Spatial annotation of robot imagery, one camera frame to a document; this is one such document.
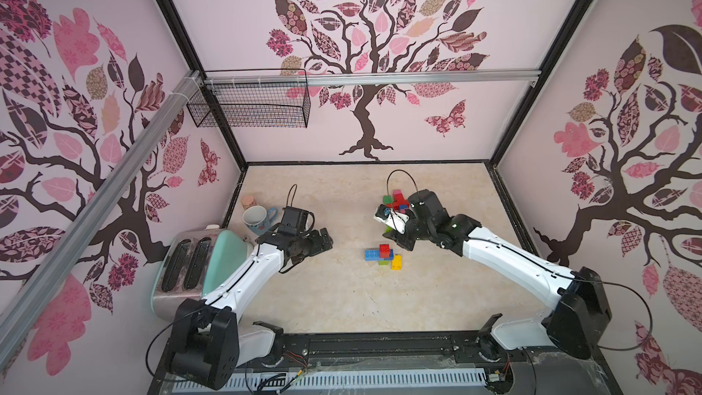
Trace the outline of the red long brick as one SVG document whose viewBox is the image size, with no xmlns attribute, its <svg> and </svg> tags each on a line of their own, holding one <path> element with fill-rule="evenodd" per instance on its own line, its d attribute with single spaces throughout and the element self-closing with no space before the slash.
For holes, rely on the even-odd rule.
<svg viewBox="0 0 702 395">
<path fill-rule="evenodd" d="M 403 211 L 403 210 L 407 210 L 409 208 L 409 204 L 408 203 L 393 202 L 393 203 L 388 204 L 388 207 L 391 208 L 392 210 Z"/>
</svg>

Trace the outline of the yellow square brick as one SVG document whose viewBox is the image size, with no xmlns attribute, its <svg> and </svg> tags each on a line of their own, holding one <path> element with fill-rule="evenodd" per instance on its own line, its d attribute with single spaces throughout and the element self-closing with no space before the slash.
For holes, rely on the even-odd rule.
<svg viewBox="0 0 702 395">
<path fill-rule="evenodd" d="M 392 262 L 391 262 L 391 270 L 393 271 L 400 271 L 402 269 L 402 256 L 401 255 L 395 255 Z"/>
</svg>

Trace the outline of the light blue long brick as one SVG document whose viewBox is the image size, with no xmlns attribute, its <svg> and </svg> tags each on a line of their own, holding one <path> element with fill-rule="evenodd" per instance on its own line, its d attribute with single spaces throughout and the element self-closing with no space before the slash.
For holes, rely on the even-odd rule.
<svg viewBox="0 0 702 395">
<path fill-rule="evenodd" d="M 378 262 L 381 261 L 379 250 L 365 250 L 365 261 L 366 262 Z"/>
</svg>

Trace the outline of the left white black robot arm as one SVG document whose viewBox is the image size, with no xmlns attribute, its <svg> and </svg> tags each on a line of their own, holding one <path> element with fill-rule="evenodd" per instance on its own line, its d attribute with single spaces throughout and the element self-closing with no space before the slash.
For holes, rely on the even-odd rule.
<svg viewBox="0 0 702 395">
<path fill-rule="evenodd" d="M 328 230 L 316 230 L 313 212 L 283 209 L 282 220 L 256 240 L 241 266 L 203 297 L 187 299 L 175 312 L 162 366 L 166 373 L 212 390 L 221 389 L 241 365 L 283 360 L 283 329 L 265 322 L 239 327 L 263 285 L 308 257 L 333 247 Z"/>
</svg>

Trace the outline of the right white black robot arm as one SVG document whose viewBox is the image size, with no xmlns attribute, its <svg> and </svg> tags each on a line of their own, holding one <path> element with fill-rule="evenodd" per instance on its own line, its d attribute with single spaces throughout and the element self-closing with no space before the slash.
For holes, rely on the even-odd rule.
<svg viewBox="0 0 702 395">
<path fill-rule="evenodd" d="M 411 195 L 402 211 L 379 206 L 374 218 L 391 228 L 384 236 L 400 248 L 411 251 L 417 241 L 429 241 L 499 272 L 543 303 L 531 318 L 492 316 L 477 340 L 485 360 L 526 347 L 556 347 L 572 358 L 588 360 L 612 320 L 599 274 L 587 267 L 572 271 L 551 263 L 498 237 L 476 219 L 452 216 L 431 190 Z"/>
</svg>

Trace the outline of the blue floral mug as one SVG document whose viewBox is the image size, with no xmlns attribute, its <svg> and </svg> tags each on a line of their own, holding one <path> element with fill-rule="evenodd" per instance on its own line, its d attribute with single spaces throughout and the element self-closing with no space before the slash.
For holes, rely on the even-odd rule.
<svg viewBox="0 0 702 395">
<path fill-rule="evenodd" d="M 257 205 L 247 208 L 242 214 L 242 220 L 251 232 L 261 236 L 272 227 L 272 222 L 278 214 L 278 208 L 265 208 Z"/>
</svg>

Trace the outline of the small pink cup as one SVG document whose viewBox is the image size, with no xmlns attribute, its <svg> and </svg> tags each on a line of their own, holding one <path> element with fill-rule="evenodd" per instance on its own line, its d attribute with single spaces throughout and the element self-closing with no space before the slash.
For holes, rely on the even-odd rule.
<svg viewBox="0 0 702 395">
<path fill-rule="evenodd" d="M 257 202 L 256 198 L 252 195 L 243 196 L 241 198 L 241 206 L 245 210 L 248 210 L 249 208 L 255 207 L 257 205 L 258 205 L 258 202 Z"/>
</svg>

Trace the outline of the mint chrome toaster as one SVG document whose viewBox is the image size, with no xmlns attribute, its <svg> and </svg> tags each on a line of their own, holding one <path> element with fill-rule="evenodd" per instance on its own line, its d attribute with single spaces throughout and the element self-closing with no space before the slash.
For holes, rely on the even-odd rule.
<svg viewBox="0 0 702 395">
<path fill-rule="evenodd" d="M 151 296 L 154 314 L 172 321 L 179 305 L 187 299 L 199 301 L 214 291 L 252 251 L 250 241 L 217 226 L 179 233 L 155 279 Z"/>
</svg>

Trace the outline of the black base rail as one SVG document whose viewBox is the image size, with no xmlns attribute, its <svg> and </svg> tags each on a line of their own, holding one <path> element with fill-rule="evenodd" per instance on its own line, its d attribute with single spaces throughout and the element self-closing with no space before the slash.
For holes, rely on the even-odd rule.
<svg viewBox="0 0 702 395">
<path fill-rule="evenodd" d="M 504 349 L 479 331 L 378 332 L 291 334 L 282 336 L 283 351 L 292 356 L 269 362 L 271 369 L 327 364 L 358 363 L 367 358 L 448 358 L 456 364 L 521 362 L 542 353 L 558 353 L 555 347 Z"/>
</svg>

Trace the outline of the aluminium frame rail back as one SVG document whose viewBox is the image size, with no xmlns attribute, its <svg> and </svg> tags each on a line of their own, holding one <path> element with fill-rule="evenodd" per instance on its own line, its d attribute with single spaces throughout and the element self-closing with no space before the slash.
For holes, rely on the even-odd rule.
<svg viewBox="0 0 702 395">
<path fill-rule="evenodd" d="M 281 75 L 279 69 L 232 69 L 207 71 L 208 84 L 307 84 L 310 87 L 338 85 L 380 85 L 458 82 L 536 82 L 538 69 L 486 69 L 482 71 L 421 71 L 374 72 L 352 74 L 310 74 L 293 69 L 291 75 Z"/>
</svg>

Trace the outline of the aluminium frame rail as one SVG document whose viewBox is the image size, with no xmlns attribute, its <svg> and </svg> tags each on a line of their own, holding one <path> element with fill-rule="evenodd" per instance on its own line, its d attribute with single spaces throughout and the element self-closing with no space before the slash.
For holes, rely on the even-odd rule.
<svg viewBox="0 0 702 395">
<path fill-rule="evenodd" d="M 310 74 L 293 69 L 291 75 L 281 75 L 279 69 L 232 69 L 207 71 L 208 84 L 307 84 L 310 87 L 338 85 L 380 85 L 458 82 L 536 82 L 538 69 L 486 69 L 482 71 L 421 71 L 374 72 L 352 74 Z"/>
<path fill-rule="evenodd" d="M 148 155 L 155 150 L 170 124 L 184 109 L 202 84 L 200 71 L 189 71 L 166 97 L 150 124 L 140 133 L 125 156 L 106 181 L 97 190 L 84 210 L 78 215 L 58 244 L 42 261 L 34 274 L 1 314 L 1 365 L 14 356 L 22 340 L 66 279 L 78 259 L 90 245 L 116 207 L 122 194 L 144 166 Z"/>
</svg>

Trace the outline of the aluminium frame rail left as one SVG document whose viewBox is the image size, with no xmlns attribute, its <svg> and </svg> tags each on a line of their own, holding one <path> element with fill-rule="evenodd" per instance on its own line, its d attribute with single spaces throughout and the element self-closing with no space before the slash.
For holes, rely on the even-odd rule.
<svg viewBox="0 0 702 395">
<path fill-rule="evenodd" d="M 184 109 L 202 84 L 200 71 L 189 71 L 166 97 L 150 124 L 140 133 L 125 156 L 106 181 L 97 190 L 84 210 L 78 215 L 58 244 L 42 261 L 34 274 L 1 314 L 1 365 L 14 356 L 22 340 L 66 279 L 78 259 L 90 245 L 116 207 L 122 194 L 144 166 L 148 155 L 155 150 L 170 124 Z"/>
</svg>

